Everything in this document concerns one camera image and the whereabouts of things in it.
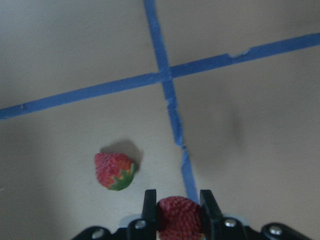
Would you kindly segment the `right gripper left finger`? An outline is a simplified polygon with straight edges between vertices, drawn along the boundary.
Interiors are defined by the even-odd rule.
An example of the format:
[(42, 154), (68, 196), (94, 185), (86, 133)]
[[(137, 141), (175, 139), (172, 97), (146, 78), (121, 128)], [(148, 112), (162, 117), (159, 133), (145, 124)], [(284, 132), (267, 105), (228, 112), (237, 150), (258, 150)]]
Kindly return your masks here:
[(144, 194), (144, 202), (141, 218), (144, 222), (142, 228), (145, 240), (157, 239), (157, 192), (155, 189), (148, 189)]

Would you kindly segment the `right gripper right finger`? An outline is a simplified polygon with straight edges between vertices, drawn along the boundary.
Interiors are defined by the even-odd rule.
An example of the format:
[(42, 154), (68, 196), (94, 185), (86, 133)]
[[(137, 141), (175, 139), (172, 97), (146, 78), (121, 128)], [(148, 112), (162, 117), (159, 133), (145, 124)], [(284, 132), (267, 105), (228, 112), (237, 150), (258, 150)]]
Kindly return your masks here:
[(200, 190), (200, 214), (201, 230), (207, 240), (220, 240), (220, 221), (223, 218), (221, 209), (209, 189)]

